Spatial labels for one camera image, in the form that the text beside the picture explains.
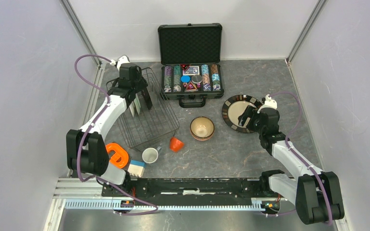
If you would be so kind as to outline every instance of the metal wire basket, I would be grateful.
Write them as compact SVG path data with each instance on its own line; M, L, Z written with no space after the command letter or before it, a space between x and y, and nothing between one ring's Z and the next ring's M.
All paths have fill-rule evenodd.
M128 109L117 119L127 146L140 152L162 139L173 137L179 128L179 121L171 105L163 99L166 97L154 71L147 67L142 69L142 75L148 83L147 89L152 108L148 110L143 95L138 93L137 97L141 105L140 114L135 112L133 117ZM114 79L108 83L110 82L113 82L114 86L117 81Z

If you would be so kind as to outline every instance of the poker chip case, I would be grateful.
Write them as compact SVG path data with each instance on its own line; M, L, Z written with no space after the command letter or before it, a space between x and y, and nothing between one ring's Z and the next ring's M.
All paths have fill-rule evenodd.
M161 85L164 94L161 95L165 99L178 100L181 107L189 108L203 107L207 99L217 99L224 95L223 76L218 64L221 57L222 25L162 25L158 28L158 35L163 65ZM181 64L190 65L190 74L181 68ZM196 73L202 78L193 77ZM186 81L191 79L188 83L181 82L184 75L190 77L182 78ZM200 79L203 79L200 83L191 83Z

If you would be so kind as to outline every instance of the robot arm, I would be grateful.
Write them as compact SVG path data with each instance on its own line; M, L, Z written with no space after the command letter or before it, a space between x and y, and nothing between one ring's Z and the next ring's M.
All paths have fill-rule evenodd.
M246 128L259 133L261 146L279 160L293 176L291 179L281 170L264 172L260 177L264 184L263 190L277 192L295 204L297 214L304 224L327 221L327 206L311 167L323 182L332 219L342 219L344 206L337 175L315 167L295 149L292 142L288 141L288 147L286 136L279 131L280 114L277 111L277 102L269 95L263 98L263 102L260 108L248 106L238 118L239 125L243 126L248 121Z
M82 173L91 173L96 176L114 182L122 183L125 172L115 167L108 167L108 153L104 139L110 131L111 126L118 117L135 100L138 92L147 90L147 82L142 76L141 68L130 63L127 56L119 58L118 63L114 64L119 70L118 86L112 87L108 94L110 102L106 99L95 115L79 130L71 129L66 135L67 166L69 169L77 170L78 149L89 126L91 129L87 133L81 150L80 169Z

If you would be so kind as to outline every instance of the ceramic bowl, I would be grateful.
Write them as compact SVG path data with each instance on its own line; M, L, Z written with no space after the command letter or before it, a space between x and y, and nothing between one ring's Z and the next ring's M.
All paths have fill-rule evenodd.
M195 139L206 141L212 137L215 125L209 118L200 116L192 120L190 130Z

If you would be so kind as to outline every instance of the plate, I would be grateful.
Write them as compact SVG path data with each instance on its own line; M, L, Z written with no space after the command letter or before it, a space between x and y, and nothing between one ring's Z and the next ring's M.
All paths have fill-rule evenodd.
M263 104L256 98L249 95L234 95L227 99L222 106L222 118L224 119L225 123L233 130L236 130L238 132L254 132L247 129L246 126L241 127L238 125L239 116L243 114L246 107L249 105L255 108L259 108Z

